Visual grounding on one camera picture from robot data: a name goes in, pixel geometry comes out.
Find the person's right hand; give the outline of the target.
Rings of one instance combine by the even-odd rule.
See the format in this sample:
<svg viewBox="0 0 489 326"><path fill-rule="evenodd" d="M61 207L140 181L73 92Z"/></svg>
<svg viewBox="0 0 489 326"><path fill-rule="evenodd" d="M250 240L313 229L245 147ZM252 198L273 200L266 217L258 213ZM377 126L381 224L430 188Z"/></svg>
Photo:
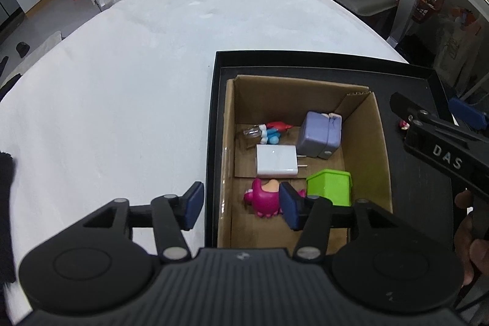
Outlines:
<svg viewBox="0 0 489 326"><path fill-rule="evenodd" d="M464 273L463 286L472 282L475 268L488 276L488 241L476 239L473 235L472 219L472 213L467 214L454 235L455 251Z"/></svg>

